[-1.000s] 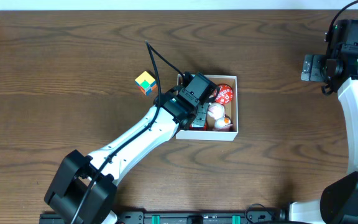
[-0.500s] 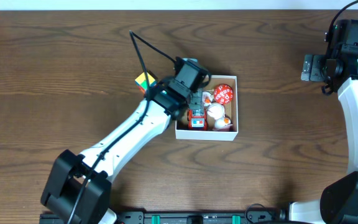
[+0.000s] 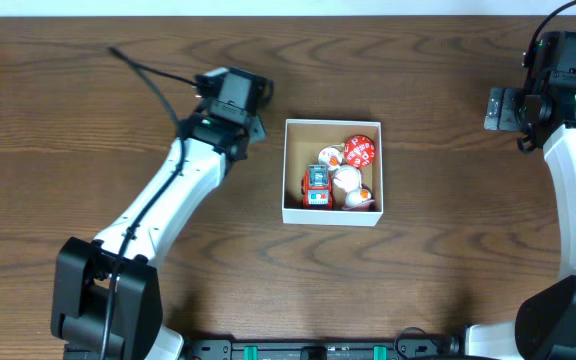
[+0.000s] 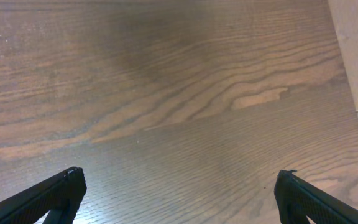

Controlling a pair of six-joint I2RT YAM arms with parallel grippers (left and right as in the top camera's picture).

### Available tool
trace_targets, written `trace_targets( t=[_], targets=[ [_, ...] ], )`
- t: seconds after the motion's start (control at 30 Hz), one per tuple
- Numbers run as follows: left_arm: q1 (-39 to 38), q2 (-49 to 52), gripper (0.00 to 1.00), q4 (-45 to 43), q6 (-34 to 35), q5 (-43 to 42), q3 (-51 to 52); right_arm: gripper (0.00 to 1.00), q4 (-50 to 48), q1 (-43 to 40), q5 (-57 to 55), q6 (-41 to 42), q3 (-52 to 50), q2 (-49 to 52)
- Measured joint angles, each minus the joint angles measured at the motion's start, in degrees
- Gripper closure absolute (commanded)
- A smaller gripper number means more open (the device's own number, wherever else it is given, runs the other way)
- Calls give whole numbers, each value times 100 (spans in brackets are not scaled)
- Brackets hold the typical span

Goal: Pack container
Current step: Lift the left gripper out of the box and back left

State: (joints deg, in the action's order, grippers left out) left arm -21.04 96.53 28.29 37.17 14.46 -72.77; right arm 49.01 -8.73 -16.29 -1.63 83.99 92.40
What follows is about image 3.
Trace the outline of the red toy fire truck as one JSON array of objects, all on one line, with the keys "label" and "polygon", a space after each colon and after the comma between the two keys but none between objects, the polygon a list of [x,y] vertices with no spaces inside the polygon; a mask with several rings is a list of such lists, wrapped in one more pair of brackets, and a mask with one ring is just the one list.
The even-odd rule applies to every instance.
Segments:
[{"label": "red toy fire truck", "polygon": [[328,167],[321,164],[309,165],[301,181],[302,206],[311,210],[332,210],[333,187]]}]

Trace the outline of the white cardboard box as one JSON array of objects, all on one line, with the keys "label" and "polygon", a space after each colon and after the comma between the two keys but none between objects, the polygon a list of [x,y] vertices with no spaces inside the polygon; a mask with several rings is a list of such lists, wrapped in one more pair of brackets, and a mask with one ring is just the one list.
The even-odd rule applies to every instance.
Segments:
[{"label": "white cardboard box", "polygon": [[[307,167],[317,161],[320,150],[340,145],[354,135],[364,135],[375,145],[375,159],[361,170],[362,184],[372,193],[374,204],[366,211],[342,208],[345,193],[335,189],[331,210],[305,209],[301,180]],[[282,219],[286,224],[374,226],[383,209],[382,131],[379,122],[321,119],[288,119],[285,124]]]}]

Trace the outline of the red ball with white letters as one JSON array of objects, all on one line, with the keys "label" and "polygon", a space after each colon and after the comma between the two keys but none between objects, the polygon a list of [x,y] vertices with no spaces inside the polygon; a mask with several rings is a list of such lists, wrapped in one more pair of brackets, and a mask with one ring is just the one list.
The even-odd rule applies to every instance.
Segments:
[{"label": "red ball with white letters", "polygon": [[376,156],[374,142],[367,136],[354,135],[344,146],[344,158],[348,165],[363,168],[370,165]]}]

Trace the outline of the white pink duck toy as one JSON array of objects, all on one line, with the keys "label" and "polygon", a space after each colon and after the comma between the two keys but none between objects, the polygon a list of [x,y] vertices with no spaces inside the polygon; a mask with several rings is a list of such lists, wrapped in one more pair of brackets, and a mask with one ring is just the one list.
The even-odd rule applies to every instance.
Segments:
[{"label": "white pink duck toy", "polygon": [[341,165],[334,171],[333,185],[344,193],[342,209],[345,211],[368,211],[375,200],[363,186],[361,171],[352,165]]}]

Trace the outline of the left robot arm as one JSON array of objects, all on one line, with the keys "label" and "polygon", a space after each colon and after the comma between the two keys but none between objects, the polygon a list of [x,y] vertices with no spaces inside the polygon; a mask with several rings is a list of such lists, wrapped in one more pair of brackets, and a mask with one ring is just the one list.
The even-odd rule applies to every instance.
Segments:
[{"label": "left robot arm", "polygon": [[184,338],[165,326],[158,271],[203,199],[266,132],[259,110],[274,84],[237,69],[195,78],[199,105],[175,119],[162,166],[129,207],[92,241],[58,253],[51,333],[66,359],[181,358]]}]

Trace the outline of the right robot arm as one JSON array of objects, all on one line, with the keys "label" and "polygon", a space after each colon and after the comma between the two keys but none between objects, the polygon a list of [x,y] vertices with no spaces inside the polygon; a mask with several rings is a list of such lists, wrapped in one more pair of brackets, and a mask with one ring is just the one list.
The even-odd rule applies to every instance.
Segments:
[{"label": "right robot arm", "polygon": [[524,56],[520,88],[491,90],[484,127],[517,132],[519,150],[543,152],[556,197],[561,258],[554,285],[514,320],[473,325],[464,352],[477,359],[576,359],[576,32],[547,32]]}]

